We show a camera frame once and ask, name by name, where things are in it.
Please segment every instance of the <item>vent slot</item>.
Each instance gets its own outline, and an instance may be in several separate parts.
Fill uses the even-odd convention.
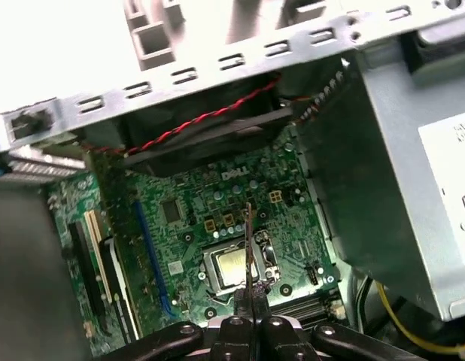
[[[244,65],[245,63],[245,58],[241,53],[225,56],[224,58],[219,59],[220,70],[235,68],[237,66]]]
[[[94,96],[77,103],[81,114],[97,111],[98,109],[102,109],[104,105],[104,99],[101,96]]]
[[[283,55],[291,52],[290,44],[287,40],[276,41],[275,43],[265,45],[264,48],[266,49],[267,57]]]
[[[137,98],[138,96],[149,94],[152,92],[152,88],[150,87],[150,83],[148,81],[143,81],[142,83],[137,83],[135,85],[124,88],[124,91],[127,92],[126,98],[133,99]]]
[[[395,20],[402,19],[404,17],[409,17],[410,15],[412,15],[412,11],[409,6],[403,5],[398,8],[388,10],[386,14],[387,14],[388,20],[395,21]]]
[[[197,79],[198,77],[196,68],[187,68],[175,71],[171,74],[171,76],[175,79],[173,83],[175,85],[186,83],[187,81]]]
[[[311,37],[311,45],[316,47],[329,44],[336,40],[335,32],[332,28],[311,32],[309,36]]]

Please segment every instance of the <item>metal frame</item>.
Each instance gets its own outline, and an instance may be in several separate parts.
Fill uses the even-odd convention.
[[[227,45],[218,51],[219,56],[214,52],[188,63],[171,62],[143,71],[109,91],[56,97],[1,113],[0,152],[233,80],[365,48],[403,32],[465,17],[465,0],[454,10],[447,8],[443,0],[405,3],[400,0],[381,4],[366,0],[331,1],[327,6],[333,10],[328,14],[334,16],[319,17]],[[283,47],[280,53],[276,51],[277,44]],[[268,55],[271,47],[274,47],[273,56]],[[52,128],[14,140],[9,122],[22,112],[42,110],[51,114]]]

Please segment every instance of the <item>screw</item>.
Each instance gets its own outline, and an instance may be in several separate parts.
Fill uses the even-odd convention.
[[[273,326],[279,326],[283,323],[283,320],[279,317],[271,317],[269,319],[269,323],[271,323]]]
[[[333,333],[335,333],[335,329],[331,326],[321,326],[320,332],[322,332],[325,335],[331,336]]]
[[[235,326],[242,325],[242,320],[239,317],[233,317],[229,322]]]
[[[181,327],[181,333],[183,335],[190,335],[191,333],[194,333],[194,328],[189,325],[184,325]]]

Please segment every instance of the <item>cable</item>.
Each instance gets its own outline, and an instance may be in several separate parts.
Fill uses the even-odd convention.
[[[396,314],[406,304],[406,300],[403,297],[399,297],[393,304],[391,305],[391,309]],[[364,327],[365,335],[375,337],[375,335],[383,330],[383,328],[391,322],[390,315],[388,313],[384,314],[379,319],[371,322],[368,326]]]
[[[361,283],[360,288],[358,289],[358,293],[354,303],[357,315],[358,331],[361,333],[364,333],[364,325],[366,324],[365,304],[372,283],[373,279],[366,276],[363,282]]]
[[[99,152],[99,153],[112,152],[112,153],[116,153],[116,154],[121,154],[121,153],[125,152],[125,153],[128,153],[128,154],[131,154],[131,153],[142,152],[142,151],[148,149],[149,147],[151,147],[151,146],[153,146],[155,144],[158,144],[158,143],[161,143],[161,142],[165,141],[168,137],[170,137],[172,135],[179,134],[184,129],[186,129],[188,126],[200,123],[204,119],[209,118],[209,117],[219,117],[220,115],[222,115],[222,114],[224,114],[224,113],[226,113],[228,111],[234,111],[235,109],[239,108],[244,102],[247,102],[248,100],[251,100],[252,98],[255,98],[260,93],[267,92],[267,91],[271,90],[272,88],[274,88],[275,85],[279,82],[280,79],[281,79],[281,77],[278,74],[267,85],[263,86],[262,88],[258,88],[256,90],[254,90],[253,92],[247,94],[246,96],[236,100],[231,105],[228,105],[227,107],[224,107],[224,108],[221,108],[221,109],[217,109],[216,111],[210,111],[208,113],[201,114],[198,117],[196,117],[196,118],[194,118],[192,120],[189,120],[186,123],[183,123],[180,126],[161,134],[159,137],[153,139],[152,141],[148,141],[147,143],[145,143],[145,144],[143,144],[143,145],[141,145],[139,147],[133,147],[133,148],[131,148],[129,150],[125,150],[125,149],[121,149],[121,148],[112,148],[112,147],[94,147],[93,145],[90,145],[90,144],[83,144],[83,147],[86,150],[93,150],[93,151],[96,151],[96,152]]]
[[[409,330],[405,328],[405,326],[401,323],[398,317],[395,315],[393,310],[391,309],[390,303],[386,296],[386,292],[384,291],[384,286],[379,282],[376,282],[376,286],[378,287],[378,293],[380,295],[381,303],[383,303],[384,308],[390,315],[391,319],[397,325],[398,329],[407,337],[408,340],[416,344],[417,346],[433,352],[433,353],[443,353],[443,354],[457,354],[457,353],[465,353],[465,344],[460,344],[458,346],[442,346],[440,344],[434,344],[432,342],[426,341],[416,335],[413,335]]]

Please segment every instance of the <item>power supply label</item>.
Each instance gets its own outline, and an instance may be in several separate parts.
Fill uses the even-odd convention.
[[[465,113],[419,132],[465,263]]]

